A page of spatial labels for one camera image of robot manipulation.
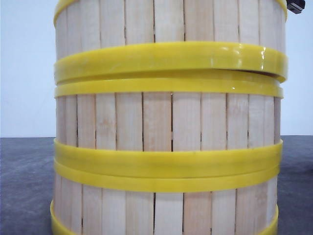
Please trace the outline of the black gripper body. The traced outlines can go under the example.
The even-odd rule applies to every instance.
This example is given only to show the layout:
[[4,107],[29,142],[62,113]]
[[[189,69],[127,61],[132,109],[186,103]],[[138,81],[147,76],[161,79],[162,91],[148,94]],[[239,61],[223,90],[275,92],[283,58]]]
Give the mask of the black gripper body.
[[305,0],[287,0],[287,9],[294,14],[301,14],[305,9]]

